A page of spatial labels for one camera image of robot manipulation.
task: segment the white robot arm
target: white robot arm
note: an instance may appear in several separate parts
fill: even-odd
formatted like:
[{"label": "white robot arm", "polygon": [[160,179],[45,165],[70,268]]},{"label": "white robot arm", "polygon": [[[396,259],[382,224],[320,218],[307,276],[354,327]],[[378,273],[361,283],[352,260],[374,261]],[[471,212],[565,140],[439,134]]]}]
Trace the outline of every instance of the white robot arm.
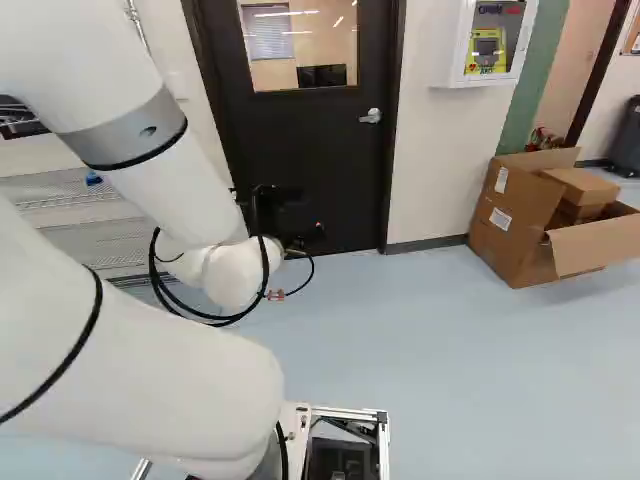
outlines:
[{"label": "white robot arm", "polygon": [[[158,222],[161,260],[184,253],[169,270],[220,304],[248,303],[259,245],[220,246],[238,209],[116,0],[2,0],[0,10],[5,38],[20,38],[0,51],[3,93]],[[247,478],[283,402],[273,355],[103,284],[4,199],[0,221],[1,428]],[[266,244],[273,271],[282,251]]]}]

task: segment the yellow aed device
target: yellow aed device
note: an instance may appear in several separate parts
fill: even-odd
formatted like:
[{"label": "yellow aed device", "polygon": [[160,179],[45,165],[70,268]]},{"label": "yellow aed device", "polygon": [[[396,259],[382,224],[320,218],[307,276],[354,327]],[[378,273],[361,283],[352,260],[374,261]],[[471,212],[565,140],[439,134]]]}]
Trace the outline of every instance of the yellow aed device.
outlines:
[{"label": "yellow aed device", "polygon": [[469,40],[465,75],[507,73],[507,32],[502,27],[474,28]]}]

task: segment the blue object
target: blue object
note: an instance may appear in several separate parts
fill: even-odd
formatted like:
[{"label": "blue object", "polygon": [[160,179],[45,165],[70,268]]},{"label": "blue object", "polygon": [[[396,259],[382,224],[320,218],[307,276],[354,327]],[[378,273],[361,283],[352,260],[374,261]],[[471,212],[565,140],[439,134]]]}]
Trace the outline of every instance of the blue object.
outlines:
[{"label": "blue object", "polygon": [[98,185],[100,183],[102,183],[104,180],[102,180],[102,177],[100,175],[98,175],[96,172],[94,172],[93,170],[91,170],[86,178],[85,178],[85,182],[87,184],[87,187],[91,187],[93,185]]}]

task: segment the door frame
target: door frame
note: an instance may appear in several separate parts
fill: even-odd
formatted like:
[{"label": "door frame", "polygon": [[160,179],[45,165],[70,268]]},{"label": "door frame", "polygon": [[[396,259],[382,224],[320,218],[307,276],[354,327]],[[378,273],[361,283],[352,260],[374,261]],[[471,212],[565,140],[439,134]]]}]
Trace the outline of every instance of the door frame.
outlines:
[{"label": "door frame", "polygon": [[[230,114],[227,111],[224,102],[224,94],[220,81],[221,72],[216,62],[216,56],[213,48],[209,45],[205,34],[207,26],[203,22],[203,12],[200,9],[202,0],[181,0],[187,28],[191,37],[196,60],[202,75],[205,91],[209,99],[209,105],[216,122],[218,135],[222,142],[222,148],[229,166],[229,171],[234,180],[242,178],[243,172],[239,166],[241,162],[237,161],[240,156],[238,140],[231,124]],[[398,122],[398,104],[400,100],[400,81],[402,72],[402,58],[404,51],[404,31],[407,0],[390,0],[391,15],[389,15],[389,43],[386,52],[386,70],[389,78],[387,84],[389,90],[382,105],[384,119],[382,122],[382,162],[377,168],[381,173],[381,185],[377,186],[379,207],[376,212],[376,222],[379,227],[377,238],[377,249],[380,253],[385,253],[387,248],[387,231],[389,225],[389,211],[391,208],[391,182],[393,175],[393,162],[395,155],[396,143],[396,126]],[[317,89],[313,93],[322,94],[323,89]],[[296,95],[300,92],[296,90],[285,90],[278,92],[279,95]]]},{"label": "door frame", "polygon": [[616,0],[611,18],[609,19],[609,25],[607,26],[604,39],[598,51],[598,56],[593,64],[589,81],[587,82],[578,110],[565,138],[566,147],[575,147],[578,144],[582,130],[584,130],[584,126],[587,124],[587,119],[589,118],[593,104],[602,86],[604,76],[607,73],[607,69],[615,53],[618,39],[622,34],[622,28],[624,27],[624,22],[632,3],[633,0]]}]

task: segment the metal stand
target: metal stand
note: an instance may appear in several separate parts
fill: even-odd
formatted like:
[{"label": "metal stand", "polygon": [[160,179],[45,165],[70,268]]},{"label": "metal stand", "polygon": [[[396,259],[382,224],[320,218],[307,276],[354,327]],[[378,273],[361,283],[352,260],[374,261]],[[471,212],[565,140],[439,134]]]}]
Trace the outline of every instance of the metal stand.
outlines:
[{"label": "metal stand", "polygon": [[[360,439],[375,450],[377,480],[389,480],[389,415],[384,410],[350,410],[332,407],[308,407],[305,404],[287,404],[281,423],[288,435],[287,450],[291,477],[289,480],[307,480],[312,457],[311,429],[325,422],[345,434]],[[145,480],[153,464],[141,459],[130,480]]]}]

